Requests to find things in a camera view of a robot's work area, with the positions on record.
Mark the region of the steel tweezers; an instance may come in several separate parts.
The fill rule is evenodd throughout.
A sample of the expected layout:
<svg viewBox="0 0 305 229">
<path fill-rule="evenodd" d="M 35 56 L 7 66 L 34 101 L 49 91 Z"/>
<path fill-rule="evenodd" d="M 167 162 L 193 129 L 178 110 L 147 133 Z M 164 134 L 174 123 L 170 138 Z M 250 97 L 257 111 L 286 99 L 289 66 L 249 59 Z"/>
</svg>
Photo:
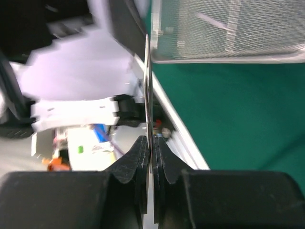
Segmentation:
<svg viewBox="0 0 305 229">
<path fill-rule="evenodd" d="M 149 35 L 145 35 L 145 58 L 143 71 L 143 91 L 146 116 L 147 144 L 149 149 L 149 169 L 152 173 L 153 153 L 153 78 L 151 70 L 151 52 Z"/>
</svg>

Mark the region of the steel mesh instrument tray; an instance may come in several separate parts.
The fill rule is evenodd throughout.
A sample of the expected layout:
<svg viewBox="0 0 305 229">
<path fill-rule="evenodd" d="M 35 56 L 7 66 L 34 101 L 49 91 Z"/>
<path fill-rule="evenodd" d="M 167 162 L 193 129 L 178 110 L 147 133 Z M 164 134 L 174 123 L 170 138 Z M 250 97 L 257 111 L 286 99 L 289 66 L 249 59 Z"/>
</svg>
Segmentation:
<svg viewBox="0 0 305 229">
<path fill-rule="evenodd" d="M 226 31 L 201 12 L 235 24 Z M 154 0 L 151 54 L 156 63 L 300 63 L 305 60 L 302 0 Z"/>
</svg>

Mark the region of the green surgical drape cloth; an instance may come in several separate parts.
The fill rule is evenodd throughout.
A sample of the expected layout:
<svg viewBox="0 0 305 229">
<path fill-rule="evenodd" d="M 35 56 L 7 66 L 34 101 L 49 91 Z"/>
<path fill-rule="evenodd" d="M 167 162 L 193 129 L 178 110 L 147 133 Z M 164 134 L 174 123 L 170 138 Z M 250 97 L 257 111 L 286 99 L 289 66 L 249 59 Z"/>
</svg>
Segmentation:
<svg viewBox="0 0 305 229">
<path fill-rule="evenodd" d="M 210 169 L 305 174 L 305 62 L 153 70 Z"/>
</svg>

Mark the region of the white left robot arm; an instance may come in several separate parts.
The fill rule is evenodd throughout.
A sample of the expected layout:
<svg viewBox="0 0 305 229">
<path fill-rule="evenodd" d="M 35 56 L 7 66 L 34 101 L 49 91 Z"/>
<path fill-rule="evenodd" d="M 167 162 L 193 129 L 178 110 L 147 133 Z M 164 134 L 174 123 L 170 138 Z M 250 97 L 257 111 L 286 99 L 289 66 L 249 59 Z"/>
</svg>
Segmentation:
<svg viewBox="0 0 305 229">
<path fill-rule="evenodd" d="M 65 125 L 133 125 L 142 112 L 146 0 L 3 0 L 0 134 Z"/>
</svg>

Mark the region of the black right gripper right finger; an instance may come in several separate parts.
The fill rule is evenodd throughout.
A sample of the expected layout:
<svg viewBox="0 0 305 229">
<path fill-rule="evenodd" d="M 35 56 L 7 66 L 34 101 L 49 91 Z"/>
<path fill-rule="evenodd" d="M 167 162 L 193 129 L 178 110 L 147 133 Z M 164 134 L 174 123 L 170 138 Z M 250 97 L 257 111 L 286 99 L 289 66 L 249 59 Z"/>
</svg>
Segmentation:
<svg viewBox="0 0 305 229">
<path fill-rule="evenodd" d="M 161 229 L 302 229 L 305 198 L 283 172 L 195 170 L 156 137 L 154 221 Z"/>
</svg>

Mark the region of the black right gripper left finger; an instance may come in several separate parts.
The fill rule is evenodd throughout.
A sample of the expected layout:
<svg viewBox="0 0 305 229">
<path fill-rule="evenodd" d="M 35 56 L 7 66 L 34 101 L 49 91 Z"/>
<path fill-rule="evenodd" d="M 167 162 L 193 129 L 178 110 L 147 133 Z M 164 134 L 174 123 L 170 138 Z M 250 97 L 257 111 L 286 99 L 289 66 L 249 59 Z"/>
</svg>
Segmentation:
<svg viewBox="0 0 305 229">
<path fill-rule="evenodd" d="M 147 139 L 106 170 L 10 172 L 0 180 L 3 229 L 141 229 L 147 212 Z"/>
</svg>

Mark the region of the steel scalpel handle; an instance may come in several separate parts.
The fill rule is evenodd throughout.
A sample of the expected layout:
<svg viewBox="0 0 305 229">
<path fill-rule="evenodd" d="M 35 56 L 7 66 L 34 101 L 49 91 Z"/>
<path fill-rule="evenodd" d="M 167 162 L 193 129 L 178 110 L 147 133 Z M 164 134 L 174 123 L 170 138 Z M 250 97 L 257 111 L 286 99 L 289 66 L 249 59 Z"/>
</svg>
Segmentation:
<svg viewBox="0 0 305 229">
<path fill-rule="evenodd" d="M 196 17 L 207 22 L 208 24 L 211 24 L 214 27 L 217 27 L 219 29 L 222 30 L 226 30 L 226 31 L 235 31 L 237 30 L 237 27 L 235 24 L 231 24 L 229 23 L 229 16 L 226 17 L 226 23 L 224 23 L 223 21 L 218 21 L 212 17 L 209 17 L 201 12 L 197 12 Z"/>
</svg>

